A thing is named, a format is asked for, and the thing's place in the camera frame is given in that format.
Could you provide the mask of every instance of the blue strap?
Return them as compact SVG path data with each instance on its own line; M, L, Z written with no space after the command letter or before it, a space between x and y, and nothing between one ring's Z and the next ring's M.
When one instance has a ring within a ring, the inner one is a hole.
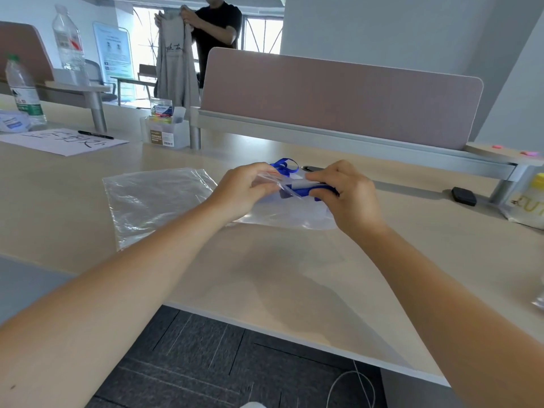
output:
M287 167L288 160L296 164L295 169L289 169L289 167ZM287 177L289 177L291 173L296 173L297 171L299 171L299 164L295 162L293 159L289 159L289 158L283 158L278 160L276 163L270 163L270 166L274 167L280 174Z

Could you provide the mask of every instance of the blue poster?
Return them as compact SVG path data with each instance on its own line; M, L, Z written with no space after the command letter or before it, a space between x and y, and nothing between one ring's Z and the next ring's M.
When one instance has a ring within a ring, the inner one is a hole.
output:
M96 47L99 51L100 70L106 84L115 83L115 77L134 78L132 67L131 44L128 31L119 27L106 24L92 23L95 31ZM133 84L122 83L121 91L115 92L121 95L121 101L129 102L135 99L136 92Z

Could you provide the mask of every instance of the brown partition panel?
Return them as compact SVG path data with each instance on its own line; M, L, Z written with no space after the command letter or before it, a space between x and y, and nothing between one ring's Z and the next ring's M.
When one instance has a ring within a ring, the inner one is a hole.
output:
M462 150L482 89L476 77L214 48L202 109Z
M34 81L53 80L53 70L36 27L30 24L0 21L0 79L5 80L8 54L17 54Z

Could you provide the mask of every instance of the black marker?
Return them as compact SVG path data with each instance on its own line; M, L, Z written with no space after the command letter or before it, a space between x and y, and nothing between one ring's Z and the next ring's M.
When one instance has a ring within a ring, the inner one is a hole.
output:
M105 134L91 133L90 131L85 131L85 130L78 130L77 132L80 133L80 134L84 134L84 135L86 135L86 136L94 136L94 137L101 137L101 138L103 138L103 139L114 140L113 137L111 137L111 136L106 136Z

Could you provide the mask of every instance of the yellow cap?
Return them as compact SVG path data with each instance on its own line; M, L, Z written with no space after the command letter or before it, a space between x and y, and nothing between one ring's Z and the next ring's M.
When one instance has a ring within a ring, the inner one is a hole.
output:
M538 173L531 182L530 185L532 188L537 188L540 190L544 190L544 173Z

